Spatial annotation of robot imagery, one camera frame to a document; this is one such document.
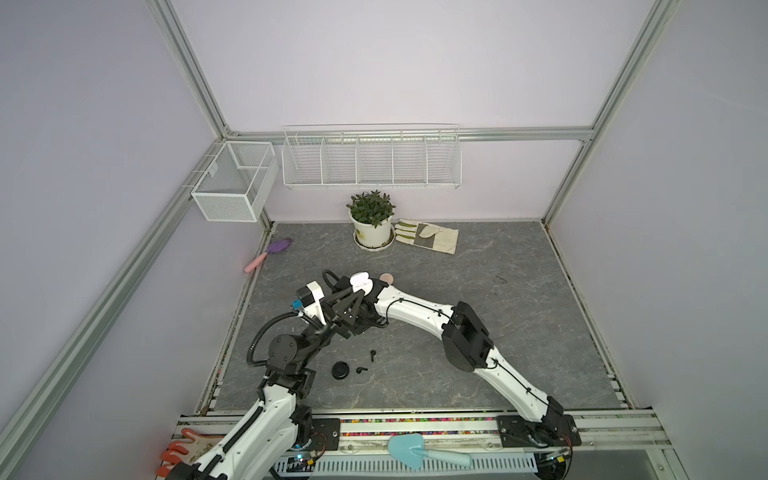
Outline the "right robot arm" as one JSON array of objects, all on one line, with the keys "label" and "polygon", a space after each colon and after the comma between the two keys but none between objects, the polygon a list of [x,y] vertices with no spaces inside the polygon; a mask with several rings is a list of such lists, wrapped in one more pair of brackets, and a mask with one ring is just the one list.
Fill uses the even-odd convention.
[{"label": "right robot arm", "polygon": [[469,304],[430,302],[366,272],[339,277],[325,270],[322,279],[331,291],[322,299],[324,317],[339,320],[351,333],[357,335],[364,327],[385,328],[395,320],[439,338],[453,367],[478,375],[511,403],[520,418],[522,432],[512,434],[519,444],[543,448],[580,443],[573,418],[512,367]]}]

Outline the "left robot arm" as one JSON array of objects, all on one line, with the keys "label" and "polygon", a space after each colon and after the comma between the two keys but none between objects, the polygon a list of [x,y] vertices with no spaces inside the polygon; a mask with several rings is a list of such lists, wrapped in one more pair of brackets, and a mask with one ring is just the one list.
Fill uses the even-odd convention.
[{"label": "left robot arm", "polygon": [[[302,403],[315,372],[307,367],[333,335],[349,337],[366,292],[352,287],[320,300],[307,295],[294,309],[267,321],[254,336],[246,361],[263,366],[258,400],[233,429],[197,461],[171,468],[169,479],[262,479],[289,449],[304,446],[311,437],[311,408]],[[308,328],[299,335],[273,339],[264,360],[253,358],[255,347],[277,323],[301,318]]]}]

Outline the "white earbud charging case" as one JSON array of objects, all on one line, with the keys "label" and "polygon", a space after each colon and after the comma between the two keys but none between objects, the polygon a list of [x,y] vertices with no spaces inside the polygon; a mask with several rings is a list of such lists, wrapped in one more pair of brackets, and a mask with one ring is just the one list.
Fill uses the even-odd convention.
[{"label": "white earbud charging case", "polygon": [[374,286],[373,280],[367,272],[355,273],[349,281],[353,292],[362,291],[365,295],[369,294]]}]

